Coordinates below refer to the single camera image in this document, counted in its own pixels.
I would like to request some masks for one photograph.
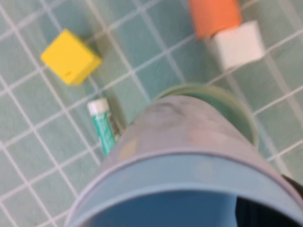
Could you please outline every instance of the tile floor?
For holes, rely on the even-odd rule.
[[[303,183],[303,1],[240,3],[267,54],[223,73],[194,39],[187,0],[0,0],[0,226],[63,226],[103,159],[89,100],[108,97],[127,125],[184,82],[233,92],[255,116],[260,153]],[[104,60],[78,87],[39,59],[63,28]]]

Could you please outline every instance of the white grout line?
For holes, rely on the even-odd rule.
[[[27,53],[29,59],[32,61],[33,65],[36,67],[36,69],[39,70],[40,74],[43,76],[44,81],[47,83],[47,85],[49,86],[50,90],[52,92],[54,92],[53,88],[50,86],[48,80],[45,78],[45,74],[43,73],[42,69],[39,67],[38,62],[35,60],[34,56],[32,55],[31,51],[29,50],[28,46],[26,45],[25,41],[23,40],[23,38],[21,37],[19,31],[17,30],[17,28],[15,27],[14,22],[11,20],[11,18],[8,16],[7,12],[5,11],[5,9],[3,8],[2,4],[0,3],[0,12],[3,15],[4,19],[6,20],[6,22],[10,25],[10,27],[13,29],[14,33],[16,34],[16,37],[18,38],[19,42],[21,43],[21,45],[23,46],[25,52]],[[58,162],[55,160],[54,156],[52,155],[51,151],[49,150],[49,148],[47,147],[47,145],[44,143],[44,141],[42,140],[41,136],[38,134],[38,132],[34,129],[34,126],[32,124],[32,122],[30,121],[29,117],[27,116],[27,114],[24,112],[23,108],[21,107],[20,103],[18,102],[18,100],[15,98],[15,96],[13,95],[13,93],[8,89],[8,86],[6,85],[6,83],[4,82],[3,78],[0,76],[0,79],[5,87],[5,89],[7,90],[8,94],[10,95],[10,97],[13,99],[16,107],[18,108],[18,110],[20,111],[20,113],[22,114],[22,116],[24,117],[24,119],[26,120],[26,122],[28,123],[28,125],[30,126],[30,128],[32,129],[32,131],[34,132],[35,136],[37,137],[38,141],[40,142],[40,144],[42,145],[42,147],[44,148],[44,150],[46,151],[46,153],[48,154],[49,158],[51,159],[51,161],[53,162],[53,164],[55,165],[55,167],[58,169],[60,175],[62,176],[62,178],[65,180],[66,184],[68,185],[69,189],[71,190],[72,194],[77,197],[78,193],[75,190],[75,188],[73,187],[73,185],[71,184],[71,182],[69,181],[69,179],[67,178],[67,176],[65,175],[65,173],[58,167]]]
[[[124,64],[127,67],[127,69],[131,72],[131,77],[132,77],[133,81],[135,82],[135,84],[138,86],[138,88],[141,91],[141,93],[143,94],[143,97],[145,98],[145,100],[147,102],[150,102],[151,98],[149,97],[149,95],[145,91],[143,85],[139,81],[137,75],[135,74],[132,66],[130,65],[130,63],[128,62],[127,58],[125,57],[125,55],[124,55],[123,51],[121,50],[120,46],[118,45],[118,43],[116,42],[116,40],[114,39],[114,37],[112,36],[112,34],[108,31],[108,27],[107,27],[106,23],[104,22],[102,16],[97,11],[97,8],[95,7],[94,3],[91,0],[85,0],[85,2],[87,3],[87,5],[89,6],[89,8],[91,9],[92,13],[95,15],[95,17],[97,18],[97,20],[99,21],[99,23],[105,29],[106,34],[107,34],[109,40],[111,41],[111,43],[112,43],[113,47],[115,48],[115,50],[117,51],[118,55],[121,57],[121,60],[124,62]]]
[[[8,218],[8,220],[11,222],[13,227],[19,227],[2,202],[0,202],[0,208],[3,210],[3,213]]]
[[[287,152],[293,150],[294,148],[296,148],[296,147],[298,147],[302,144],[303,144],[303,140],[299,140],[298,142],[294,143],[293,145],[291,145],[291,146],[287,147],[286,149],[282,150],[280,153],[275,154],[274,156],[270,157],[268,159],[268,161],[272,161],[277,157],[281,157],[282,155],[286,154]]]
[[[182,40],[182,41],[179,42],[178,44],[176,44],[176,45],[170,47],[170,48],[168,49],[168,52],[172,52],[172,51],[178,49],[179,47],[181,47],[181,46],[187,44],[188,42],[190,42],[190,41],[193,40],[193,39],[194,39],[194,35],[190,35],[190,36],[186,37],[184,40]],[[147,67],[148,65],[152,64],[153,62],[155,62],[156,60],[158,60],[159,58],[161,58],[161,57],[163,57],[163,56],[164,56],[164,53],[160,53],[160,54],[156,55],[155,57],[149,59],[148,61],[144,62],[142,65],[140,65],[140,66],[138,66],[137,68],[135,68],[135,69],[134,69],[134,72],[138,72],[138,71],[142,70],[143,68]],[[116,85],[117,83],[119,83],[119,82],[121,82],[122,80],[128,78],[130,75],[131,75],[131,73],[128,72],[128,73],[126,73],[126,74],[124,74],[124,75],[118,77],[117,79],[115,79],[115,80],[109,82],[108,84],[106,84],[106,85],[105,85],[101,90],[99,90],[98,92],[94,92],[93,94],[90,94],[90,95],[88,95],[88,96],[86,96],[86,97],[84,97],[84,98],[78,100],[78,101],[75,102],[74,104],[68,106],[68,107],[67,107],[67,111],[70,111],[70,110],[72,110],[72,109],[78,107],[79,105],[81,105],[81,104],[83,104],[83,103],[89,101],[91,98],[93,98],[93,97],[95,97],[95,96],[97,96],[97,95],[100,95],[103,91],[105,91],[105,90],[107,90],[107,89],[113,87],[113,86]],[[42,122],[36,124],[36,125],[34,126],[34,129],[35,129],[35,130],[40,129],[40,128],[43,127],[44,125],[48,124],[49,122],[51,122],[52,120],[56,119],[57,117],[62,116],[63,114],[64,114],[64,111],[60,111],[60,112],[58,112],[58,113],[56,113],[56,114],[50,116],[49,118],[45,119],[44,121],[42,121]],[[6,147],[8,147],[8,146],[10,146],[10,145],[16,143],[18,140],[24,138],[25,136],[29,135],[29,134],[32,133],[32,132],[33,132],[33,131],[32,131],[31,129],[26,130],[26,131],[22,132],[21,134],[15,136],[15,137],[13,137],[13,138],[11,138],[9,141],[5,142],[4,145],[5,145]]]
[[[54,220],[58,221],[59,219],[63,218],[64,216],[67,216],[69,212],[70,212],[70,210],[66,210],[66,211],[62,212],[61,214],[54,217]],[[50,221],[46,221],[46,222],[44,222],[41,225],[38,225],[36,227],[45,227],[45,226],[49,225],[50,223],[51,223]]]
[[[172,58],[172,56],[168,52],[167,46],[164,43],[164,41],[162,40],[161,35],[157,31],[157,28],[153,24],[150,16],[147,14],[146,10],[142,10],[142,4],[138,0],[132,0],[132,2],[140,10],[140,14],[141,14],[143,20],[147,24],[147,27],[149,28],[151,34],[154,36],[154,39],[158,43],[159,47],[164,51],[164,54],[166,55],[172,69],[175,71],[179,80],[181,81],[181,83],[184,83],[186,80],[185,80],[183,73],[181,72],[179,66],[176,64],[175,60]]]
[[[251,113],[251,109],[250,106],[245,98],[245,95],[242,93],[239,85],[237,84],[237,82],[234,80],[234,78],[232,77],[231,74],[226,76],[226,79],[228,81],[228,83],[231,85],[233,91],[236,93],[237,97],[242,101],[243,106],[248,110],[249,113]],[[270,151],[270,153],[272,155],[275,155],[278,153],[275,145],[273,144],[273,142],[271,141],[270,137],[267,135],[266,131],[264,130],[263,126],[261,125],[261,123],[258,121],[257,118],[255,118],[255,122],[258,126],[258,131],[261,135],[262,138],[264,138],[266,145]],[[292,177],[292,174],[289,172],[289,170],[287,169],[285,163],[279,158],[277,157],[276,159],[276,163],[279,166],[279,168],[281,169],[281,171],[289,176]]]
[[[22,179],[22,181],[25,183],[25,185],[27,186],[27,188],[29,189],[29,191],[31,192],[31,194],[33,195],[33,197],[35,198],[35,200],[37,201],[37,203],[39,204],[40,208],[42,209],[42,211],[45,213],[45,215],[47,216],[47,218],[49,220],[52,220],[52,216],[50,215],[50,213],[48,212],[47,208],[45,207],[45,205],[43,204],[43,202],[41,201],[41,199],[39,198],[39,196],[37,195],[37,193],[35,192],[35,190],[32,188],[32,186],[28,183],[27,179],[25,178],[25,176],[23,175],[22,171],[19,169],[18,165],[16,164],[16,162],[14,161],[14,159],[12,158],[12,156],[10,155],[10,153],[6,150],[5,147],[3,147],[3,152],[5,153],[5,155],[7,156],[7,158],[9,159],[9,161],[11,162],[11,164],[14,166],[16,172],[18,173],[18,175],[20,176],[20,178]]]
[[[96,145],[93,146],[94,149],[96,149],[96,148],[98,148],[98,147],[100,147],[100,143],[97,143]],[[79,154],[77,154],[77,155],[75,155],[75,156],[73,156],[73,157],[71,157],[71,158],[65,160],[65,161],[62,162],[61,164],[59,164],[59,168],[60,168],[60,169],[63,169],[64,167],[66,167],[66,166],[70,165],[71,163],[77,161],[78,159],[80,159],[81,157],[83,157],[83,156],[86,155],[86,154],[90,154],[90,152],[89,152],[88,150],[85,150],[85,151],[83,151],[83,152],[80,152]],[[38,181],[44,179],[45,177],[47,177],[47,176],[49,176],[49,175],[55,173],[57,170],[58,170],[58,169],[57,169],[56,167],[51,168],[51,169],[45,171],[44,173],[41,173],[40,175],[36,176],[35,178],[29,180],[29,181],[28,181],[28,184],[29,184],[29,185],[33,185],[33,184],[35,184],[36,182],[38,182]],[[22,184],[22,185],[20,185],[20,186],[18,186],[18,187],[16,187],[16,188],[14,188],[13,190],[11,190],[11,191],[9,191],[9,192],[7,192],[7,193],[1,195],[1,196],[0,196],[0,202],[2,202],[2,201],[4,201],[4,200],[7,200],[8,198],[10,198],[11,196],[13,196],[13,195],[16,194],[17,192],[19,192],[19,191],[25,189],[26,187],[27,187],[26,184]]]
[[[271,71],[273,77],[276,79],[279,87],[284,92],[284,94],[288,94],[291,92],[291,89],[288,87],[287,83],[283,79],[283,76],[281,72],[279,71],[278,67],[276,66],[276,63],[272,59],[272,57],[269,55],[265,56],[265,62],[267,66],[269,67],[269,70]],[[303,126],[303,111],[300,108],[300,104],[296,101],[296,99],[292,96],[289,96],[287,98],[287,101],[289,105],[291,106],[292,110],[294,111],[294,114],[301,122],[301,125]]]
[[[53,25],[56,27],[56,29],[61,32],[62,31],[62,26],[60,25],[60,23],[58,22],[57,18],[54,16],[54,14],[52,13],[52,11],[50,10],[50,8],[48,7],[48,5],[45,3],[45,0],[39,0],[41,2],[41,4],[43,5],[43,8],[46,10],[49,18],[51,19],[51,22],[53,23]],[[95,92],[98,92],[98,86],[96,84],[96,82],[93,80],[92,77],[89,77],[89,81],[92,84]],[[61,102],[61,99],[59,98],[59,96],[57,95],[56,91],[53,90],[53,95],[55,96],[56,100],[59,102]],[[72,118],[72,116],[69,115],[68,110],[66,110],[64,104],[60,104],[60,106],[62,107],[64,113],[66,114],[66,116],[68,117],[68,119],[70,120],[71,124],[73,125],[75,131],[78,133],[78,135],[81,137],[85,147],[87,149],[89,149],[91,155],[93,156],[95,162],[100,165],[100,161],[98,159],[98,157],[96,156],[96,154],[94,153],[94,151],[92,149],[90,149],[90,145],[87,142],[85,136],[82,134],[81,130],[79,129],[78,125],[76,124],[76,122],[74,122],[74,119]]]

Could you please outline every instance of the green tube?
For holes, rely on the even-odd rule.
[[[89,102],[87,107],[102,143],[103,153],[107,156],[118,139],[118,132],[108,102],[105,98],[101,98]]]

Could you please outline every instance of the white cap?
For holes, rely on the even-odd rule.
[[[265,55],[257,21],[221,31],[212,42],[223,70],[257,61]]]
[[[96,114],[104,113],[109,111],[109,104],[106,98],[96,99],[87,104],[89,114],[94,116]]]

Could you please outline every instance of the tube cap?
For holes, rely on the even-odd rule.
[[[96,99],[87,104],[89,114],[94,116],[109,111],[109,104],[106,98]]]

